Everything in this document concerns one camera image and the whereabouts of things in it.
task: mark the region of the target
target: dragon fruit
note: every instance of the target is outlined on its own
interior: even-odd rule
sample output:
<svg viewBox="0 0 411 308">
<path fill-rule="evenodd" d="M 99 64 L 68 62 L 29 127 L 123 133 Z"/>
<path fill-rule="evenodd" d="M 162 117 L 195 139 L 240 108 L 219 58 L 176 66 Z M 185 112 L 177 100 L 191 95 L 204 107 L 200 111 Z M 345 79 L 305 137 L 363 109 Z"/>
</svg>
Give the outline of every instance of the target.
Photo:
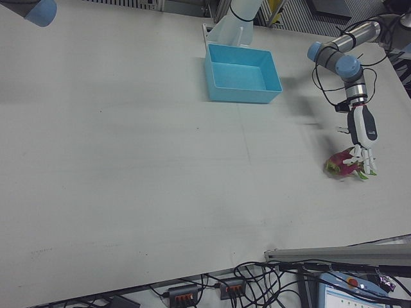
<svg viewBox="0 0 411 308">
<path fill-rule="evenodd" d="M 350 159 L 353 156 L 349 153 L 353 148 L 348 148 L 342 152 L 338 152 L 327 159 L 325 168 L 326 171 L 332 175 L 348 176 L 353 172 L 356 172 L 362 180 L 367 180 L 368 178 L 364 175 L 364 165 L 363 162 L 355 162 L 353 164 L 344 164 L 345 159 Z"/>
</svg>

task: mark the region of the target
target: black wire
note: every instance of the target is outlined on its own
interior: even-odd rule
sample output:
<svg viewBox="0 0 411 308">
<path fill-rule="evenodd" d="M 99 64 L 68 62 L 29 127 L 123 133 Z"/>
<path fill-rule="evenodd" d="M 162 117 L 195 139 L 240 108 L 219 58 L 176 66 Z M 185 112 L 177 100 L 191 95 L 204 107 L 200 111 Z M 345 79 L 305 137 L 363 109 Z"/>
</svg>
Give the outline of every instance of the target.
<svg viewBox="0 0 411 308">
<path fill-rule="evenodd" d="M 77 300 L 75 300 L 75 301 L 76 301 L 76 302 L 79 302 L 79 303 L 82 303 L 82 304 L 85 304 L 85 305 L 89 305 L 89 307 L 94 307 L 94 308 L 103 308 L 103 307 L 107 306 L 107 305 L 99 306 L 99 305 L 94 304 L 94 302 L 93 302 L 93 303 L 89 303 L 89 302 L 87 302 L 87 301 L 85 301 L 85 300 L 81 300 L 81 299 L 77 299 Z"/>
<path fill-rule="evenodd" d="M 324 87 L 323 87 L 322 84 L 321 84 L 320 76 L 319 76 L 319 71 L 318 71 L 320 55 L 321 55 L 321 53 L 324 52 L 324 50 L 326 50 L 327 48 L 334 49 L 334 50 L 337 50 L 337 51 L 338 51 L 338 49 L 335 48 L 335 47 L 333 47 L 333 46 L 326 46 L 326 47 L 322 48 L 322 49 L 320 50 L 320 52 L 318 53 L 317 58 L 315 59 L 314 71 L 315 71 L 315 76 L 317 77 L 317 82 L 318 82 L 318 84 L 319 84 L 319 89 L 322 91 L 322 95 L 324 95 L 325 99 L 327 100 L 327 102 L 328 102 L 331 106 L 334 106 L 334 107 L 335 107 L 335 106 L 338 105 L 338 103 L 337 103 L 337 104 L 334 104 L 334 103 L 328 98 L 327 93 L 326 93 L 326 90 L 324 89 Z"/>
<path fill-rule="evenodd" d="M 155 294 L 157 294 L 157 295 L 159 296 L 159 298 L 163 298 L 163 295 L 160 294 L 160 293 L 158 293 L 151 285 L 148 285 L 148 287 L 149 287 Z"/>
<path fill-rule="evenodd" d="M 234 269 L 234 270 L 235 270 L 234 274 L 235 274 L 237 277 L 241 277 L 241 278 L 243 278 L 243 279 L 247 279 L 247 277 L 245 277 L 245 276 L 243 275 L 243 273 L 239 270 L 240 266 L 244 266 L 244 265 L 243 265 L 243 264 L 240 264 L 239 266 L 237 266 L 237 267 Z M 271 274 L 271 273 L 277 274 L 277 273 L 275 272 L 275 270 L 273 270 L 273 269 L 270 269 L 269 274 Z M 261 294 L 258 298 L 255 298 L 254 300 L 250 300 L 250 299 L 245 295 L 245 298 L 246 298 L 250 303 L 249 303 L 248 305 L 246 305 L 244 308 L 247 308 L 247 307 L 249 307 L 249 306 L 251 306 L 251 305 L 255 305 L 256 307 L 257 307 L 257 306 L 264 306 L 265 303 L 266 303 L 266 299 L 265 299 L 266 295 L 267 295 L 269 292 L 271 292 L 272 288 L 275 286 L 275 284 L 277 283 L 277 281 L 278 281 L 278 283 L 280 284 L 279 279 L 277 279 L 273 284 L 270 285 L 270 287 L 269 287 L 265 292 L 263 292 L 263 294 Z M 260 304 L 260 303 L 259 303 L 259 301 L 260 301 L 261 299 L 264 300 L 264 303 L 263 303 L 263 304 Z"/>
<path fill-rule="evenodd" d="M 235 308 L 235 307 L 237 307 L 237 300 L 234 298 L 232 298 L 232 296 L 231 296 L 231 294 L 230 294 L 230 286 L 224 281 L 224 280 L 221 280 L 221 279 L 219 279 L 219 278 L 216 278 L 216 277 L 214 277 L 214 276 L 211 276 L 210 274 L 208 274 L 208 273 L 205 273 L 204 274 L 205 276 L 207 276 L 207 277 L 209 277 L 209 278 L 211 278 L 211 279 L 214 279 L 215 281 L 218 281 L 219 283 L 221 283 L 221 284 L 223 284 L 223 285 L 225 285 L 226 287 L 227 287 L 227 290 L 228 290 L 228 294 L 229 294 L 229 296 L 230 296 L 230 303 L 231 303 L 231 307 L 233 307 L 233 308 Z"/>
<path fill-rule="evenodd" d="M 317 83 L 316 83 L 315 80 L 314 80 L 314 72 L 315 72 L 315 68 L 313 68 L 313 71 L 311 72 L 311 79 L 313 80 L 314 85 L 315 85 L 319 90 L 321 90 L 321 88 L 317 85 Z M 342 89 L 344 89 L 344 88 L 345 88 L 345 87 L 340 87 L 340 88 L 337 88 L 337 89 L 328 89 L 328 90 L 324 90 L 324 92 L 333 92 L 333 91 L 342 90 Z"/>
<path fill-rule="evenodd" d="M 372 98 L 374 97 L 374 95 L 375 95 L 378 74 L 377 74 L 377 72 L 376 72 L 374 69 L 370 69 L 369 67 L 366 67 L 366 68 L 364 69 L 364 71 L 366 71 L 366 70 L 374 72 L 374 75 L 375 75 L 375 79 L 374 79 L 374 89 L 372 90 L 372 95 L 371 95 L 371 97 L 370 97 L 370 98 L 368 99 L 368 101 L 367 101 L 367 103 L 369 103 L 369 102 L 372 100 Z"/>
<path fill-rule="evenodd" d="M 296 295 L 299 297 L 300 302 L 302 303 L 302 298 L 301 298 L 301 295 L 300 295 L 298 292 L 296 292 L 296 291 L 294 291 L 294 290 L 291 290 L 291 289 L 286 289 L 286 290 L 282 290 L 282 291 L 280 291 L 280 292 L 279 292 L 279 295 L 280 295 L 281 293 L 284 293 L 284 292 L 291 292 L 291 293 L 296 294 Z"/>
<path fill-rule="evenodd" d="M 393 281 L 397 282 L 397 283 L 399 284 L 399 286 L 403 288 L 403 290 L 405 291 L 406 294 L 408 294 L 409 296 L 411 296 L 411 291 L 408 290 L 407 287 L 404 286 L 401 281 L 399 281 L 396 277 L 392 277 L 392 276 L 391 276 L 391 279 L 392 279 Z"/>
</svg>

